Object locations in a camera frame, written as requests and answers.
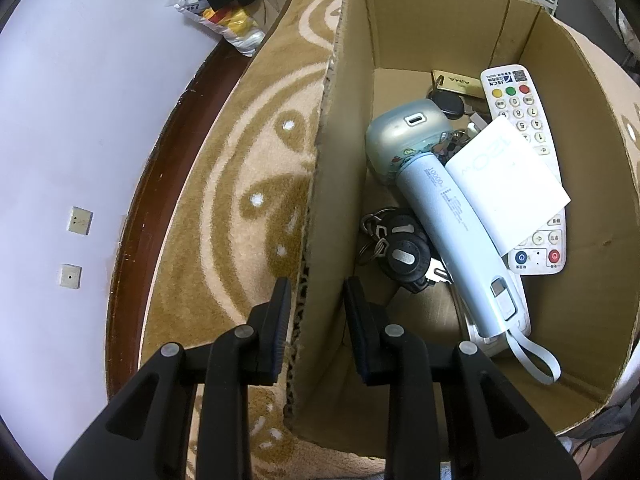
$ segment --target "white remote control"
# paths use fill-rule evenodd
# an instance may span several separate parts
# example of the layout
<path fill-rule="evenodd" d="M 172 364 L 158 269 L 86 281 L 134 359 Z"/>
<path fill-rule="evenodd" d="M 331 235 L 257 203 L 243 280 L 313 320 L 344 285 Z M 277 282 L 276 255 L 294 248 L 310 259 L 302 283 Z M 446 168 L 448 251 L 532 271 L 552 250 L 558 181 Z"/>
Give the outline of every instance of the white remote control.
<path fill-rule="evenodd" d="M 527 69 L 518 64 L 488 68 L 481 73 L 480 80 L 491 117 L 506 117 L 562 184 L 551 130 Z M 509 269 L 516 274 L 560 272 L 566 261 L 564 208 L 509 251 L 507 258 Z"/>

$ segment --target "dark wooden trim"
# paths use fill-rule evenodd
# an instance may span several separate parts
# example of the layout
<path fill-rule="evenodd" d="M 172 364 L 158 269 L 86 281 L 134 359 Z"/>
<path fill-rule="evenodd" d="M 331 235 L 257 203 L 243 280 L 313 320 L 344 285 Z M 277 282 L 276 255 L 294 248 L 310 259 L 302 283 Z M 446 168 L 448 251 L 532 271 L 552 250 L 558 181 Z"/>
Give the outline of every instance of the dark wooden trim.
<path fill-rule="evenodd" d="M 109 398 L 137 369 L 146 302 L 175 203 L 214 119 L 248 63 L 249 58 L 220 41 L 180 97 L 149 156 L 111 280 L 105 344 Z"/>

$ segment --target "rug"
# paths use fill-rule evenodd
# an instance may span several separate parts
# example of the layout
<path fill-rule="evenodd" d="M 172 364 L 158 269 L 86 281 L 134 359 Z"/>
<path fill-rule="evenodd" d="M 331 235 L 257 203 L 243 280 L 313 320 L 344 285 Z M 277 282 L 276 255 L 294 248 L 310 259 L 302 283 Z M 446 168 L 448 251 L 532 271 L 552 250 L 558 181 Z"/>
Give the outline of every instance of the rug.
<path fill-rule="evenodd" d="M 164 240 L 142 363 L 167 341 L 199 346 L 244 323 L 252 306 L 269 299 L 277 276 L 296 283 L 322 83 L 341 3 L 292 0 L 211 127 Z M 365 477 L 383 470 L 383 460 L 323 449 L 284 427 L 286 368 L 273 387 L 249 391 L 255 477 Z M 188 479 L 201 405 L 199 389 Z"/>

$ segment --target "key ring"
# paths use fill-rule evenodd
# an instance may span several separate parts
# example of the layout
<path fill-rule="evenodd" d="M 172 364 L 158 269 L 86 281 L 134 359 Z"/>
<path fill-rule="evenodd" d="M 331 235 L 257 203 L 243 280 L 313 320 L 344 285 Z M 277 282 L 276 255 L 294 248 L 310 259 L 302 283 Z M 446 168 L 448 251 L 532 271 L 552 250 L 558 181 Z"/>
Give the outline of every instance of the key ring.
<path fill-rule="evenodd" d="M 382 209 L 380 209 L 379 211 L 376 211 L 375 213 L 368 213 L 366 215 L 364 215 L 361 219 L 360 219 L 360 230 L 366 234 L 368 237 L 373 238 L 374 240 L 379 240 L 380 238 L 376 236 L 375 232 L 373 232 L 373 230 L 370 227 L 370 222 L 374 219 L 377 222 L 382 222 L 382 218 L 380 218 L 380 215 L 383 215 L 384 213 L 388 213 L 389 211 L 395 211 L 396 209 L 398 209 L 397 207 L 384 207 Z"/>
<path fill-rule="evenodd" d="M 368 250 L 370 250 L 370 248 L 374 244 L 375 244 L 375 247 L 373 249 L 373 253 L 371 254 L 370 257 L 364 259 L 364 254 Z M 358 257 L 356 259 L 356 263 L 359 266 L 365 266 L 369 262 L 372 262 L 373 260 L 375 260 L 376 258 L 381 258 L 382 256 L 384 256 L 386 253 L 386 248 L 388 247 L 389 247 L 389 242 L 387 242 L 384 238 L 380 238 L 380 240 L 378 241 L 371 240 L 360 249 L 360 252 L 358 253 Z"/>

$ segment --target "wall socket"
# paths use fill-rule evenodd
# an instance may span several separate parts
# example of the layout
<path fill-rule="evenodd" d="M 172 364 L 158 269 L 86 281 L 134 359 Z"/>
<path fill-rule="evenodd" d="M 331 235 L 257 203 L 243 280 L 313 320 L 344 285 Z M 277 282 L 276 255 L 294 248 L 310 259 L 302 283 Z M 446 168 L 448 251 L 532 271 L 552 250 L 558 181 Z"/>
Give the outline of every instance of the wall socket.
<path fill-rule="evenodd" d="M 94 214 L 91 211 L 87 211 L 80 207 L 74 207 L 71 210 L 68 230 L 72 233 L 78 233 L 79 235 L 89 234 L 89 227 L 93 216 Z"/>
<path fill-rule="evenodd" d="M 60 269 L 60 286 L 65 288 L 80 288 L 80 273 L 82 267 L 62 264 Z"/>

